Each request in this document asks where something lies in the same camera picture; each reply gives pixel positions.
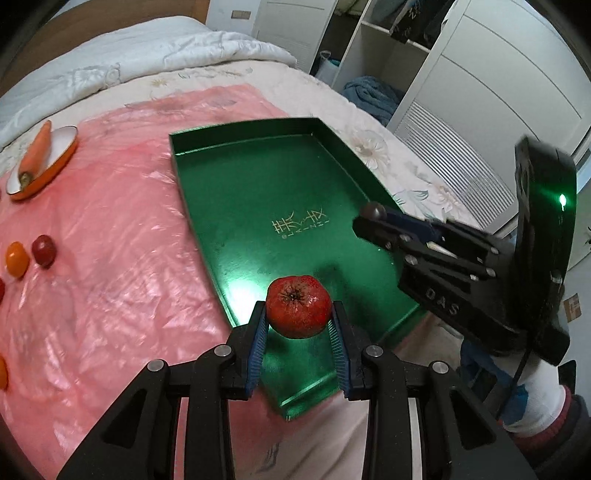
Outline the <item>right gloved hand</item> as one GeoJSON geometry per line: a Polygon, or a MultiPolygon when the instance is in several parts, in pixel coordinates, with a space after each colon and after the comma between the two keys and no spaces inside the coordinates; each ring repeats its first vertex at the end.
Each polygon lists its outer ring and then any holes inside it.
{"type": "Polygon", "coordinates": [[[569,395],[558,368],[534,354],[493,356],[465,340],[460,375],[507,432],[518,438],[555,434],[569,395]]]}

